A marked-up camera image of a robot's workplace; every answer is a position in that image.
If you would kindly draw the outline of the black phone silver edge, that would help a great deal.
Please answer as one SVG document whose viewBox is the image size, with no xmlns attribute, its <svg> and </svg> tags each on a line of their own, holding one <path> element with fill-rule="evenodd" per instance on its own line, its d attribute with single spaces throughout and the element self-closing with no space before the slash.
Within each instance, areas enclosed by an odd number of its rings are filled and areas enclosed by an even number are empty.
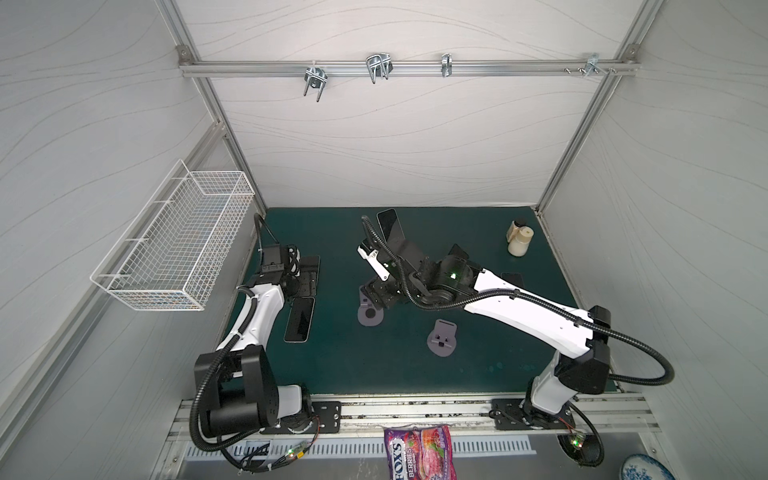
<svg viewBox="0 0 768 480">
<path fill-rule="evenodd" d="M 300 297 L 293 300 L 284 333 L 286 343 L 305 343 L 308 340 L 314 307 L 314 297 Z"/>
</svg>

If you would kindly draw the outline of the black phone light blue edge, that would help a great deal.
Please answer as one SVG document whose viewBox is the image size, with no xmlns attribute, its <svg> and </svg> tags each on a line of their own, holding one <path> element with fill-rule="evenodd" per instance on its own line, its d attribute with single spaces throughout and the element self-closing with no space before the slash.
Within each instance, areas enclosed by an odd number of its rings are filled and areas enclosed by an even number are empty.
<svg viewBox="0 0 768 480">
<path fill-rule="evenodd" d="M 299 261 L 299 290 L 302 298 L 315 297 L 319 283 L 320 257 L 303 256 Z"/>
</svg>

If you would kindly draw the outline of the black phone purple edge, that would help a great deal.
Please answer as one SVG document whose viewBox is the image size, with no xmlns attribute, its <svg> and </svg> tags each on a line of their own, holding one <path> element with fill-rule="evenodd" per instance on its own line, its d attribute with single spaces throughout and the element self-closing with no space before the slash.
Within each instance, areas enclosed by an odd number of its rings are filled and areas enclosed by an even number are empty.
<svg viewBox="0 0 768 480">
<path fill-rule="evenodd" d="M 501 279 L 506 283 L 513 285 L 516 288 L 524 288 L 524 278 L 520 273 L 503 273 Z"/>
</svg>

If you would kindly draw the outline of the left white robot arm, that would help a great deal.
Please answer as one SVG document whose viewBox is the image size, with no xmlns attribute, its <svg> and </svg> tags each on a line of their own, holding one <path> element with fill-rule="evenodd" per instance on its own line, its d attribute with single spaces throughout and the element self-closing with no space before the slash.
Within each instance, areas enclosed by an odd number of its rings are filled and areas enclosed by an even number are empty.
<svg viewBox="0 0 768 480">
<path fill-rule="evenodd" d="M 194 365 L 196 393 L 190 410 L 190 436 L 197 448 L 227 448 L 283 422 L 309 423 L 311 400 L 300 385 L 277 384 L 266 346 L 286 296 L 298 291 L 300 253 L 294 245 L 264 248 L 259 270 L 236 287 L 244 296 L 238 317 L 213 352 Z"/>
</svg>

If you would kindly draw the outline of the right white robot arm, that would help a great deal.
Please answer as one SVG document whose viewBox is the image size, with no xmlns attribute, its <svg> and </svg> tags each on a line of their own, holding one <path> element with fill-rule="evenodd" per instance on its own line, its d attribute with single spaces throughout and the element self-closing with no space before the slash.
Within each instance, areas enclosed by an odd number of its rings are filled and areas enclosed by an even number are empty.
<svg viewBox="0 0 768 480">
<path fill-rule="evenodd" d="M 520 408 L 528 415 L 556 416 L 579 394 L 605 391 L 610 373 L 605 322 L 517 288 L 491 271 L 452 254 L 438 262 L 421 256 L 411 263 L 362 246 L 357 252 L 374 270 L 374 295 L 383 304 L 405 299 L 423 310 L 463 309 L 522 331 L 555 349 L 531 382 Z"/>
</svg>

